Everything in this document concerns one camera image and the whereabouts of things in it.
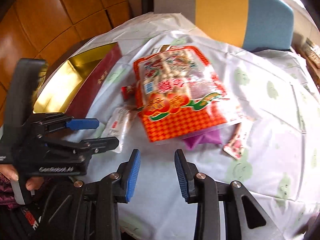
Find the person's left hand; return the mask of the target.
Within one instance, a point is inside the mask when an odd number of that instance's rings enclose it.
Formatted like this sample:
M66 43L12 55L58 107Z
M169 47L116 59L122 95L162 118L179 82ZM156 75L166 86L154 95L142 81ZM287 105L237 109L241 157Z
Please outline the person's left hand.
M12 165L0 165L0 172L9 180L18 181L19 176L17 170ZM27 190L38 190L43 184L42 177L31 177L25 184Z

